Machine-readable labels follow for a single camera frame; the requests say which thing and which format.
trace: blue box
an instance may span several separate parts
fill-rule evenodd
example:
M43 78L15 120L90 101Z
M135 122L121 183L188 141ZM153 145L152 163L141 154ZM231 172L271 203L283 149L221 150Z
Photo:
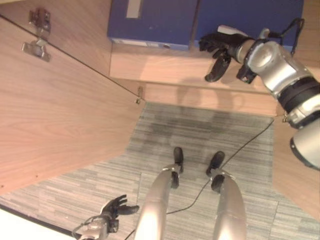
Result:
M196 7L197 0L113 0L107 36L114 43L188 50Z
M303 0L201 0L197 16L195 43L201 37L227 25L257 38L263 28L280 33L294 18L301 18ZM291 50L296 27L284 37L284 47Z

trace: wooden cabinet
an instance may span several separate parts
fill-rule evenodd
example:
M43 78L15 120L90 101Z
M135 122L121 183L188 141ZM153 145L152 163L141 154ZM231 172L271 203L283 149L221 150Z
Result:
M111 0L27 0L0 5L0 15L35 33L29 11L50 12L48 42L99 73L108 76L111 41L107 38Z
M220 81L207 83L214 61L206 52L112 45L106 37L110 6L111 0L0 5L0 15L14 23L0 21L0 194L119 155L145 104L135 103L139 87L149 102L277 115L277 101L259 78L251 85L236 79L236 62ZM49 63L20 50L35 40L28 14L38 7L51 13ZM319 0L304 1L303 17L295 58L320 79ZM319 173L292 155L293 129L279 119L273 184L319 219Z
M145 102L0 18L0 194L122 154Z

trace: cabinet door hinge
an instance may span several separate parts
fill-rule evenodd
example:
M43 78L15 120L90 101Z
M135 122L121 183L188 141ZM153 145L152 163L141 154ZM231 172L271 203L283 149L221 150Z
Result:
M144 88L142 86L138 87L138 98L135 100L136 104L140 104L141 103L141 99L144 93Z
M36 11L30 11L29 23L36 28L37 40L30 43L25 42L22 45L22 51L36 56L46 62L49 62L51 55L46 51L46 44L51 31L50 13L44 8L37 8Z

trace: robotic arm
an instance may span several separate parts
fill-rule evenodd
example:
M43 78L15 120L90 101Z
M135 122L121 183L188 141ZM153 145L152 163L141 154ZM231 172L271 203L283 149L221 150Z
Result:
M222 32L204 36L201 51L213 52L217 61L205 79L219 80L231 58L243 64L237 78L250 84L260 76L270 94L287 112L287 121L298 129L290 140L294 155L306 166L320 169L320 83L281 45L266 39Z
M126 195L119 196L101 208L100 215L92 216L72 231L77 240L106 240L110 233L116 233L119 228L119 215L131 215L139 210L139 206L127 206ZM76 232L82 227L86 229L78 237Z

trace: striped carpet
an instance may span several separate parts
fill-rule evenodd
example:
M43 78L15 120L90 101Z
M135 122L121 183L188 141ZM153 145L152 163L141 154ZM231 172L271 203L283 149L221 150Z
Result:
M170 192L168 211L190 205L208 180L215 152L226 159L272 121L269 117L148 103L125 154L0 196L0 204L72 230L101 206L127 194L142 205L173 149L184 153L180 186ZM272 188L273 127L241 150L225 167L236 177L246 206L248 240L319 240L320 224ZM208 185L195 205L167 216L166 240L211 240L219 195ZM138 214L120 216L108 240L123 240Z

